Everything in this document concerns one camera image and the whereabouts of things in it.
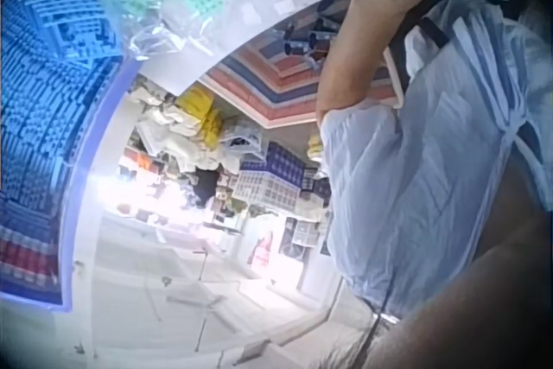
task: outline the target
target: white plastic crate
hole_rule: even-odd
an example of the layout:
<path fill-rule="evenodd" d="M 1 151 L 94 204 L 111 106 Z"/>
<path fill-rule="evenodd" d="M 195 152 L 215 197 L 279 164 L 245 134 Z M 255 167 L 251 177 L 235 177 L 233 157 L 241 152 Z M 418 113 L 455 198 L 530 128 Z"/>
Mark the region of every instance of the white plastic crate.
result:
<path fill-rule="evenodd" d="M 301 189 L 264 171 L 241 171 L 232 197 L 269 209 L 293 213 Z"/>
<path fill-rule="evenodd" d="M 319 242 L 319 224 L 314 222 L 306 222 L 298 220 L 296 229 L 294 230 L 294 237 L 292 243 L 308 248 L 317 246 Z"/>

